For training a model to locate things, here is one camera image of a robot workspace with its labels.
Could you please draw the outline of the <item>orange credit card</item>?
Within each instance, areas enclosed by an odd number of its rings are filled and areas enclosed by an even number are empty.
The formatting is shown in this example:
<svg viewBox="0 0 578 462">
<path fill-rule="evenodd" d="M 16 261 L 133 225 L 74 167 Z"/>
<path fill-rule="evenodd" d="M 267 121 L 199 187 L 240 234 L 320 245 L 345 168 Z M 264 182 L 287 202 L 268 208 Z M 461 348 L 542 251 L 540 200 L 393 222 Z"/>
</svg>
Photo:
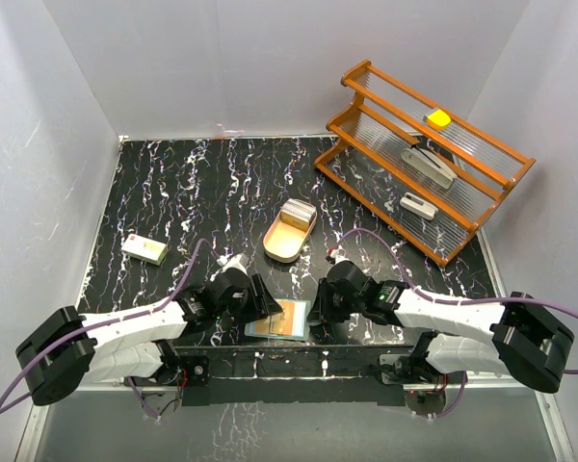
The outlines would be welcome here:
<svg viewBox="0 0 578 462">
<path fill-rule="evenodd" d="M 269 333 L 284 337 L 300 337 L 305 330 L 307 303 L 303 300 L 279 299 L 283 313 L 270 317 Z"/>
</svg>

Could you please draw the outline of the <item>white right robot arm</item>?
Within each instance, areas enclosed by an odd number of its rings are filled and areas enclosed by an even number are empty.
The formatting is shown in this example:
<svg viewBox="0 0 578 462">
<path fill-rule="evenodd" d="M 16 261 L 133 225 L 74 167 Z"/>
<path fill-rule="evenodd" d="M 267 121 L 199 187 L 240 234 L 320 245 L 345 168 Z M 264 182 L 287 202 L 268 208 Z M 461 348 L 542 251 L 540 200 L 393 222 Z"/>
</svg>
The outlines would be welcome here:
<svg viewBox="0 0 578 462">
<path fill-rule="evenodd" d="M 401 383 L 490 372 L 555 394 L 574 342 L 571 330 L 528 295 L 495 301 L 440 295 L 407 282 L 378 282 L 342 261 L 319 280 L 307 319 L 313 325 L 340 323 L 353 314 L 378 325 L 421 330 L 411 353 L 385 368 Z"/>
</svg>

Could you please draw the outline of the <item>green card holder wallet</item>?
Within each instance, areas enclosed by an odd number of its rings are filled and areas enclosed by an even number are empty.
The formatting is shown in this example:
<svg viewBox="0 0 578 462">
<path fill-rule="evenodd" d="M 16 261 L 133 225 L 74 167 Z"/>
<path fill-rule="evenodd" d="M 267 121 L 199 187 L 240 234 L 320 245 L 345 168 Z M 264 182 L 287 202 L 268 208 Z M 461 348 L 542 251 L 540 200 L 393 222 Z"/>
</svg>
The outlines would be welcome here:
<svg viewBox="0 0 578 462">
<path fill-rule="evenodd" d="M 308 300 L 277 299 L 282 311 L 266 319 L 245 326 L 245 335 L 288 341 L 306 341 L 309 337 L 307 315 L 311 309 Z"/>
</svg>

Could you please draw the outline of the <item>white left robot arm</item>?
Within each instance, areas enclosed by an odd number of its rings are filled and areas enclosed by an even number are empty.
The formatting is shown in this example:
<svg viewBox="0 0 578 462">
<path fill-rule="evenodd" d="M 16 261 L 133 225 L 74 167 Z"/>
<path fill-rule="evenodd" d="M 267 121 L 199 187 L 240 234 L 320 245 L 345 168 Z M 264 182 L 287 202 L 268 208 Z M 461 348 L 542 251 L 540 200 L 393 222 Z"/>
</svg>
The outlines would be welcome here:
<svg viewBox="0 0 578 462">
<path fill-rule="evenodd" d="M 260 275 L 237 268 L 175 296 L 119 312 L 81 315 L 56 310 L 15 350 L 37 406 L 56 403 L 84 383 L 140 377 L 174 381 L 180 362 L 161 344 L 205 331 L 227 315 L 240 324 L 282 313 Z"/>
</svg>

